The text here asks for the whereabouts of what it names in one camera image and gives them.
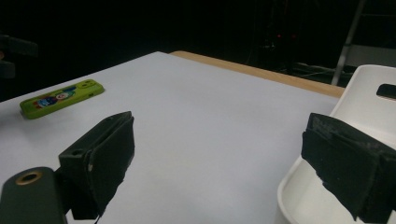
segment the gripper screw hole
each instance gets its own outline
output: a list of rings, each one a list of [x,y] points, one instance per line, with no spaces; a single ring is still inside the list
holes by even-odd
[[[43,174],[40,171],[32,171],[27,174],[21,175],[15,181],[17,185],[23,186],[36,182]]]
[[[23,177],[22,181],[27,182],[37,178],[37,174],[29,174]]]

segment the green phone case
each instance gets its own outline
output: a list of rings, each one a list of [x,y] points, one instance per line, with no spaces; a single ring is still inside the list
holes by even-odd
[[[105,89],[101,84],[92,79],[87,79],[75,85],[25,100],[20,103],[20,106],[26,118],[38,119],[104,91]]]

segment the black background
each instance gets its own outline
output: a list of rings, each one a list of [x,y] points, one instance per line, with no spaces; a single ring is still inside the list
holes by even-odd
[[[275,71],[293,62],[335,67],[357,3],[1,0],[0,30],[36,42],[39,57],[6,55],[17,74],[0,78],[0,101],[154,51],[186,50]],[[392,12],[394,7],[380,9]]]

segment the wooden table edge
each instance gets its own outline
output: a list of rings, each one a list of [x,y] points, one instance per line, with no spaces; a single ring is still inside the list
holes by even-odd
[[[344,88],[342,87],[332,86],[330,84],[307,80],[300,77],[292,77],[276,72],[271,72],[268,70],[263,70],[256,67],[247,66],[240,63],[231,63],[224,60],[210,58],[204,55],[194,54],[183,50],[174,51],[171,52],[170,54],[180,58],[196,61],[198,63],[214,65],[216,67],[221,67],[235,72],[249,74],[254,77],[265,78],[268,80],[287,84],[293,87],[301,88],[308,91],[314,91],[317,93],[321,93],[337,98],[340,98],[344,92]]]

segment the table surface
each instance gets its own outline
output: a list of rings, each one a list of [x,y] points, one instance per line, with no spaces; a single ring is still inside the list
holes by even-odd
[[[187,51],[175,51],[172,52],[171,54],[177,57],[194,60],[200,63],[214,65],[217,67],[233,70],[236,72],[249,74],[255,77],[262,77],[268,80],[284,83],[293,87],[305,89],[308,91],[315,91],[321,94],[330,95],[334,97],[341,97],[345,89],[342,87],[337,87],[325,83],[307,80],[300,77],[287,76],[284,74],[243,65],[240,63],[231,63],[220,59],[210,58],[204,55],[194,54]]]
[[[338,98],[247,76],[244,65],[240,73],[179,57],[187,54],[155,52],[1,103],[0,184],[58,168],[58,155],[96,123],[130,110],[134,160],[101,223],[273,223],[309,114],[330,114]],[[19,102],[87,78],[106,91],[40,119],[21,115]]]

